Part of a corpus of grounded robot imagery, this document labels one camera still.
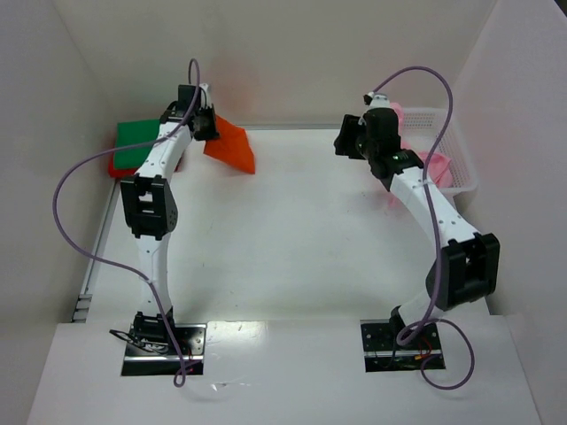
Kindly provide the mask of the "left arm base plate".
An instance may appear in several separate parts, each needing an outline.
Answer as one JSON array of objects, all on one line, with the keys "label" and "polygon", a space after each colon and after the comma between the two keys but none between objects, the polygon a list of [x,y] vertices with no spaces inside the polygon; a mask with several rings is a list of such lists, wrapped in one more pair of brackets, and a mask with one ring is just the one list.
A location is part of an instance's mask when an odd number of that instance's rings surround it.
[{"label": "left arm base plate", "polygon": [[[180,324],[174,328],[187,375],[202,375],[206,342],[206,324]],[[126,342],[121,376],[174,376],[181,368],[179,357],[168,333],[164,336],[139,336],[134,327],[120,338]]]}]

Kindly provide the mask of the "orange t shirt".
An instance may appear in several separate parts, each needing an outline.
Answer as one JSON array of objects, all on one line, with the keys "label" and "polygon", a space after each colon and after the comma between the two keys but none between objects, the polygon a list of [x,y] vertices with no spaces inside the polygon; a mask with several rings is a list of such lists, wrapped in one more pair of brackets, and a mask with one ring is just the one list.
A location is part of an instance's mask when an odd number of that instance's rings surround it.
[{"label": "orange t shirt", "polygon": [[220,137],[207,140],[203,153],[245,174],[255,174],[255,156],[246,131],[216,115]]}]

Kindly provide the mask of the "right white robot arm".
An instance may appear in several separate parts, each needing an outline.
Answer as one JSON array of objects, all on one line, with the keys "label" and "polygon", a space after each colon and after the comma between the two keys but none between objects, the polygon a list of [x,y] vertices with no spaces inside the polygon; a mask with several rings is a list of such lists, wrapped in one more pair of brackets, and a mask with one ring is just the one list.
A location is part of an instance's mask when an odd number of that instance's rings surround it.
[{"label": "right white robot arm", "polygon": [[481,234],[460,216],[419,156],[402,147],[398,126],[391,107],[347,114],[334,148],[339,156],[366,160],[372,175],[406,206],[433,244],[435,260],[424,290],[392,310],[390,323],[409,337],[426,321],[494,293],[501,245],[494,234]]}]

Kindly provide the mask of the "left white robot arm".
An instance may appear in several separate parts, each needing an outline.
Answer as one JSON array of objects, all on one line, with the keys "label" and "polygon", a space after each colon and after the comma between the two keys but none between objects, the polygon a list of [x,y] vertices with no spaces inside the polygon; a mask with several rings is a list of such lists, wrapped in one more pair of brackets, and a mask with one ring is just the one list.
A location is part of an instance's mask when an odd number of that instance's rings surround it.
[{"label": "left white robot arm", "polygon": [[218,136],[209,85],[180,85],[178,98],[159,119],[157,142],[135,173],[120,181],[125,221],[136,240],[146,284],[134,318],[133,338],[162,350],[175,348],[167,251],[179,214],[170,182],[192,141]]}]

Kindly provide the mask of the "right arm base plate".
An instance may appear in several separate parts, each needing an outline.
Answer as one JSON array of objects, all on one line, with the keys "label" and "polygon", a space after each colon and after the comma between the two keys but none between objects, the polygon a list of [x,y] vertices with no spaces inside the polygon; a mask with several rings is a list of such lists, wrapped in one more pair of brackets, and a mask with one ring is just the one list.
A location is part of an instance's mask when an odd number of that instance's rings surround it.
[{"label": "right arm base plate", "polygon": [[445,369],[439,332],[427,325],[411,344],[399,347],[388,321],[361,321],[361,342],[367,373]]}]

